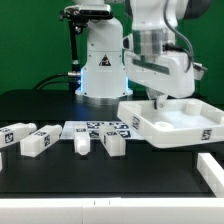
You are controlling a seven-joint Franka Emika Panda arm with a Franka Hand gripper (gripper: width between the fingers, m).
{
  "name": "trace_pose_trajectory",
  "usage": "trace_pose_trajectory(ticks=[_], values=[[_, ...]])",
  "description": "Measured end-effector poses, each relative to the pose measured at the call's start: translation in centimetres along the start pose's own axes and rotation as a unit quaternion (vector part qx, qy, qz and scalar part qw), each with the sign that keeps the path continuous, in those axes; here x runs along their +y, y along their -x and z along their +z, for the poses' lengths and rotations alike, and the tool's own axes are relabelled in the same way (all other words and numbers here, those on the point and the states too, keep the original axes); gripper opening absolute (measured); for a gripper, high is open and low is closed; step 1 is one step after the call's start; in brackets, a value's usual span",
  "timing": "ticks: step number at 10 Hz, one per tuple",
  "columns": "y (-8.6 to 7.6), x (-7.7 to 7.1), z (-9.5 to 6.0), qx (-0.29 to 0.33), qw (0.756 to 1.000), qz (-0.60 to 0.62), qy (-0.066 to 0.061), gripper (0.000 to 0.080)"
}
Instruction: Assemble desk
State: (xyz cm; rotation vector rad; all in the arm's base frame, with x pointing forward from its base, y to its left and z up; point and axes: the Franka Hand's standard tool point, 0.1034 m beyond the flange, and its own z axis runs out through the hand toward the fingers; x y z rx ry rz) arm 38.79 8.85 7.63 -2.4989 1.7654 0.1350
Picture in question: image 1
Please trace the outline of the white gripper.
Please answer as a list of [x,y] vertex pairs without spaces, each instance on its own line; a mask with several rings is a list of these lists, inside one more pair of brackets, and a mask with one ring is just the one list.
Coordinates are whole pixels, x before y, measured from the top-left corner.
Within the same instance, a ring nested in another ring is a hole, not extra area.
[[133,31],[123,38],[124,63],[128,78],[160,92],[154,108],[160,110],[168,98],[185,98],[195,91],[195,80],[207,71],[189,53],[173,44],[169,31]]

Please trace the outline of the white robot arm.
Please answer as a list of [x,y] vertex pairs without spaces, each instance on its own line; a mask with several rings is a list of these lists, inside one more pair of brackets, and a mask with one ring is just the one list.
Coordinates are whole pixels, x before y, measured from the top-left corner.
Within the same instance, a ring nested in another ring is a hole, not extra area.
[[131,32],[123,27],[105,0],[73,0],[64,9],[74,29],[87,32],[87,62],[76,93],[91,101],[128,96],[130,81],[147,88],[154,100],[185,98],[195,91],[196,74],[191,44],[176,45],[184,35],[176,30],[181,19],[203,15],[212,0],[125,0],[132,18]]

